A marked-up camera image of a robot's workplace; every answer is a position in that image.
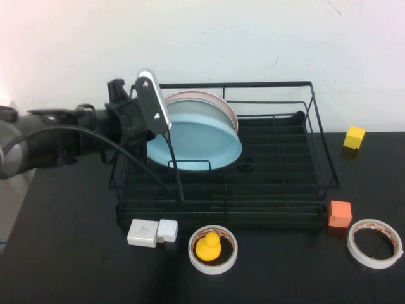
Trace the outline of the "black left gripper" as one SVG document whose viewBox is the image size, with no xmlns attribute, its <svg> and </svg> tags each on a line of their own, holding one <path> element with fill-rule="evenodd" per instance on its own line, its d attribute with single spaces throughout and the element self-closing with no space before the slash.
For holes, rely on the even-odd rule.
<svg viewBox="0 0 405 304">
<path fill-rule="evenodd" d="M 156 138 L 156 134 L 147 128 L 137 98 L 124 90 L 125 81 L 114 79 L 107 83 L 109 103 L 105 104 L 120 123 L 119 144 L 134 156 L 147 158 L 147 142 Z"/>
</svg>

